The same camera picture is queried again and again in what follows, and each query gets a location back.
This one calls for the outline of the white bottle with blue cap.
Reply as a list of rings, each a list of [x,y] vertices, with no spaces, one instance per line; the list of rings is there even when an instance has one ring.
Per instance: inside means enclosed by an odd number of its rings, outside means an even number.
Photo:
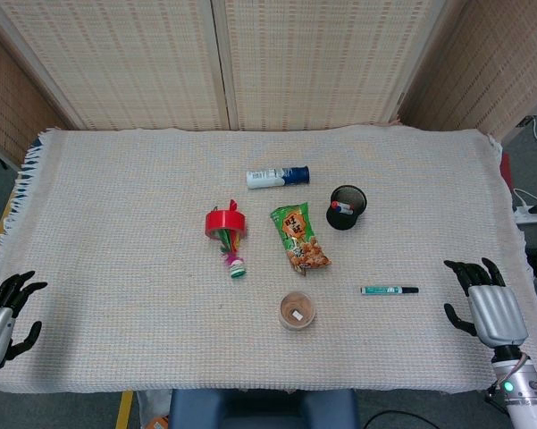
[[[310,172],[307,166],[272,168],[246,173],[246,183],[249,189],[308,184],[309,182]]]

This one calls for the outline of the red tape roll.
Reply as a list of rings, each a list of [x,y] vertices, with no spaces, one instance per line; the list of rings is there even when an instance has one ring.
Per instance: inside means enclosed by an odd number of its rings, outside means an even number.
[[[235,231],[244,237],[247,233],[246,217],[237,210],[213,210],[205,218],[205,235],[215,240],[219,230]]]

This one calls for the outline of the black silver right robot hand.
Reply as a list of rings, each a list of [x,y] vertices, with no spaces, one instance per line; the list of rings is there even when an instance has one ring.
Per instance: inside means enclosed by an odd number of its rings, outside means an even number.
[[[514,292],[506,286],[499,268],[484,257],[478,264],[445,260],[466,295],[473,320],[458,317],[446,303],[444,311],[451,324],[490,349],[520,346],[528,337],[522,311]]]

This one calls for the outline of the narrow woven screen panel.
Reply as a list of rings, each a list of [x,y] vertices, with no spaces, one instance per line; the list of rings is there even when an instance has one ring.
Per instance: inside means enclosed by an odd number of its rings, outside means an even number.
[[[66,126],[0,41],[0,156],[19,166],[40,132]]]

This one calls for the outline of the red table frame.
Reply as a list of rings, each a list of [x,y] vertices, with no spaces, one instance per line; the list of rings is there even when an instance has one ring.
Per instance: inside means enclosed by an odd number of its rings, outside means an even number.
[[[502,153],[501,162],[500,162],[500,174],[504,182],[507,184],[508,189],[513,189],[512,173],[510,168],[510,158],[509,154],[506,152]]]

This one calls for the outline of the green white marker pen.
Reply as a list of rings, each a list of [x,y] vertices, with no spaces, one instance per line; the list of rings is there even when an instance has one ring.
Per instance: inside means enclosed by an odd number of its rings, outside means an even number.
[[[366,286],[360,289],[362,295],[366,296],[387,296],[387,295],[402,295],[402,294],[418,294],[417,287],[404,286]]]

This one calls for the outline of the green snack bag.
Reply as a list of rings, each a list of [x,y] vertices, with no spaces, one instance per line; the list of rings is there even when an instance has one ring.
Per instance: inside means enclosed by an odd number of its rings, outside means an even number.
[[[270,214],[292,268],[302,275],[308,269],[331,264],[310,222],[308,203],[281,206]]]

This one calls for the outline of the colourful feather shuttlecock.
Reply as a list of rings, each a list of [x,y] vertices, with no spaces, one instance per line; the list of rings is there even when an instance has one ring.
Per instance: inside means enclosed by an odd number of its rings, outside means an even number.
[[[226,209],[239,211],[238,203],[234,199],[231,199]],[[213,210],[226,209],[215,207]],[[219,230],[215,235],[215,239],[220,242],[221,254],[228,267],[230,277],[232,279],[238,279],[244,276],[247,270],[244,260],[239,255],[239,248],[240,242],[245,236],[241,237],[237,232],[229,230]]]

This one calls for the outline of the beige woven tablecloth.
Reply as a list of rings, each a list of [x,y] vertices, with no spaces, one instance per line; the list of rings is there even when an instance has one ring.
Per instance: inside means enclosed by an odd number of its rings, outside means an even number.
[[[477,130],[47,131],[0,240],[0,284],[27,271],[47,283],[14,336],[43,327],[0,370],[0,391],[483,389],[492,353],[447,319],[445,303],[470,311],[443,262],[484,257],[516,294],[537,369],[537,298],[499,159]],[[247,172],[303,166],[308,184],[246,183]],[[326,212],[343,185],[367,207],[339,231]],[[231,199],[247,225],[238,279],[205,235],[206,215]],[[305,275],[270,218],[302,203],[331,260]],[[366,296],[366,286],[419,293]],[[279,318],[292,291],[315,305],[300,331]]]

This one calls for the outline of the clear plastic jar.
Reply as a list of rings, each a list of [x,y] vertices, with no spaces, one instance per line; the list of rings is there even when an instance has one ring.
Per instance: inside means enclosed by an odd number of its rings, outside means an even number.
[[[314,321],[315,315],[313,300],[304,292],[292,291],[281,300],[280,322],[289,331],[306,329]]]

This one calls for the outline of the black mesh pen holder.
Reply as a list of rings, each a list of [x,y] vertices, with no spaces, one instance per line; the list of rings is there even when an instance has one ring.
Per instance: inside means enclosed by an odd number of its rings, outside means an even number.
[[[340,214],[331,207],[332,201],[339,201],[353,206],[354,214]],[[330,205],[326,212],[328,224],[339,231],[349,230],[355,226],[358,217],[366,210],[367,198],[365,193],[353,185],[343,185],[336,188],[330,196]]]

